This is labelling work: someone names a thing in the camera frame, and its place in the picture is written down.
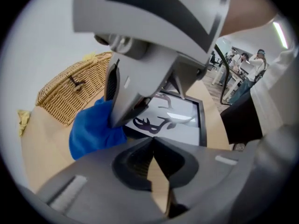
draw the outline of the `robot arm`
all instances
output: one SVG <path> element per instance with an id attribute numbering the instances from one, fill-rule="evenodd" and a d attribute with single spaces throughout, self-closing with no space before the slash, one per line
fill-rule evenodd
<path id="1" fill-rule="evenodd" d="M 105 99 L 111 127 L 143 112 L 171 84 L 186 91 L 206 71 L 229 0 L 74 0 L 76 32 L 93 32 L 114 51 Z"/>

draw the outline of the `ceiling light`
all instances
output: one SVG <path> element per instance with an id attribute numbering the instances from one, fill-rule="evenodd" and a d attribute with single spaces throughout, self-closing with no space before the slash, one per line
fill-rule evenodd
<path id="1" fill-rule="evenodd" d="M 275 26 L 275 28 L 277 30 L 277 33 L 279 35 L 279 38 L 281 40 L 283 47 L 288 49 L 288 45 L 286 44 L 285 36 L 284 36 L 284 33 L 282 32 L 280 24 L 277 22 L 274 22 L 273 25 Z"/>

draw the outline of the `picture frame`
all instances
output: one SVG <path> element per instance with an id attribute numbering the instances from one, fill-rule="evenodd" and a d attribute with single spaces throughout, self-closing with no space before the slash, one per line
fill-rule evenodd
<path id="1" fill-rule="evenodd" d="M 167 95 L 169 97 L 181 99 L 180 95 L 173 91 L 161 90 L 159 93 Z M 201 100 L 198 100 L 196 98 L 189 97 L 189 96 L 186 96 L 184 101 L 191 102 L 192 104 L 196 105 L 196 111 L 197 111 L 196 121 L 197 121 L 198 128 L 199 128 L 198 146 L 207 147 L 205 112 L 204 112 L 203 102 Z M 157 135 L 150 134 L 149 132 L 147 132 L 148 134 L 146 134 L 144 131 L 140 131 L 137 128 L 132 128 L 132 125 L 131 125 L 131 127 L 129 127 L 128 124 L 123 126 L 123 130 L 129 139 L 134 139 L 134 140 L 147 138 L 147 137 L 155 137 L 155 136 L 161 137 L 161 136 L 159 136 L 158 133 L 157 133 Z"/>

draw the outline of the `black panel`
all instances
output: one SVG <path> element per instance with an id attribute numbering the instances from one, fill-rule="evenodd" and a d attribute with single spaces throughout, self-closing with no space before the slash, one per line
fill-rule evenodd
<path id="1" fill-rule="evenodd" d="M 200 138 L 199 138 L 199 146 L 207 147 L 207 138 L 206 138 L 206 116 L 204 111 L 204 104 L 201 100 L 197 100 L 197 112 L 199 114 L 199 127 L 200 127 Z"/>
<path id="2" fill-rule="evenodd" d="M 121 152 L 112 163 L 115 176 L 127 187 L 135 190 L 151 191 L 147 180 L 150 162 L 153 158 L 152 138 Z"/>
<path id="3" fill-rule="evenodd" d="M 154 137 L 154 157 L 169 180 L 170 189 L 187 185 L 196 175 L 199 164 L 196 158 L 161 138 Z"/>
<path id="4" fill-rule="evenodd" d="M 111 67 L 106 82 L 105 100 L 114 100 L 113 104 L 115 102 L 114 98 L 117 97 L 119 89 L 119 69 L 117 67 L 119 61 L 120 60 L 118 59 L 117 62 Z"/>
<path id="5" fill-rule="evenodd" d="M 180 29 L 193 41 L 195 41 L 205 52 L 208 52 L 216 31 L 219 27 L 222 14 L 217 13 L 213 22 L 210 34 L 208 34 L 196 17 L 179 0 L 110 0 L 120 2 L 159 16 L 168 21 L 173 26 Z M 220 6 L 225 4 L 226 0 L 221 0 Z"/>

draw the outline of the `blue cloth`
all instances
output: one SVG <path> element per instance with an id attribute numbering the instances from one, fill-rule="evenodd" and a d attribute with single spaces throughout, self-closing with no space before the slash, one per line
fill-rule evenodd
<path id="1" fill-rule="evenodd" d="M 226 76 L 226 70 L 223 72 L 223 75 L 220 79 L 220 84 L 224 84 L 224 81 L 225 81 L 225 76 Z M 233 75 L 231 73 L 228 74 L 228 83 L 230 81 L 230 79 L 233 77 Z"/>
<path id="2" fill-rule="evenodd" d="M 253 85 L 254 85 L 254 82 L 249 81 L 248 78 L 246 78 L 244 80 L 243 84 L 234 93 L 232 98 L 229 99 L 229 103 L 233 104 L 234 102 L 236 102 L 243 94 L 250 91 L 250 89 Z"/>
<path id="3" fill-rule="evenodd" d="M 102 97 L 94 106 L 77 114 L 69 138 L 69 148 L 74 160 L 95 150 L 127 142 L 122 127 L 108 127 L 111 108 L 112 100 L 105 102 Z"/>

